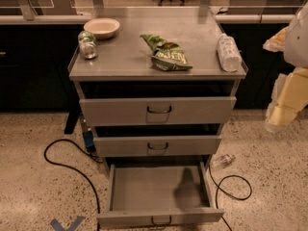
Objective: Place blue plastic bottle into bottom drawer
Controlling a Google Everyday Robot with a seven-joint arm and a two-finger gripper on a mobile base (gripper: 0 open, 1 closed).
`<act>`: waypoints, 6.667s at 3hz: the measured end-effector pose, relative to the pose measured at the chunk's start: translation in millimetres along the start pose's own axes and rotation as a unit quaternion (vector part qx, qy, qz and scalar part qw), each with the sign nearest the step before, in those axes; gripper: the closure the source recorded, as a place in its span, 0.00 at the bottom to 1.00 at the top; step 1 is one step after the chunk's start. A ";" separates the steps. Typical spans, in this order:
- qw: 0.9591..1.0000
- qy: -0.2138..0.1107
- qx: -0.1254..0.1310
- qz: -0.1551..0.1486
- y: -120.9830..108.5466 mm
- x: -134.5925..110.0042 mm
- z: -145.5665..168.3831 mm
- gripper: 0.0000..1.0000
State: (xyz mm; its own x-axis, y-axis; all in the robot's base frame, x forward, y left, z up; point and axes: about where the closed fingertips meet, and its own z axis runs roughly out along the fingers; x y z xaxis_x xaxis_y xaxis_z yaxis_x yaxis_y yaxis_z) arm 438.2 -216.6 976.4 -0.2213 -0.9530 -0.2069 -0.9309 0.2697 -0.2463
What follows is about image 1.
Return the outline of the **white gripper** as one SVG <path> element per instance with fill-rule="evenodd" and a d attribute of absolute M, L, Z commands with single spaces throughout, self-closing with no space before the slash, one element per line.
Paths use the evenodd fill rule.
<path fill-rule="evenodd" d="M 279 74 L 266 112 L 265 128 L 277 133 L 290 125 L 308 105 L 308 4 L 290 22 L 263 44 L 270 52 L 283 52 L 287 63 L 296 68 L 289 75 Z"/>

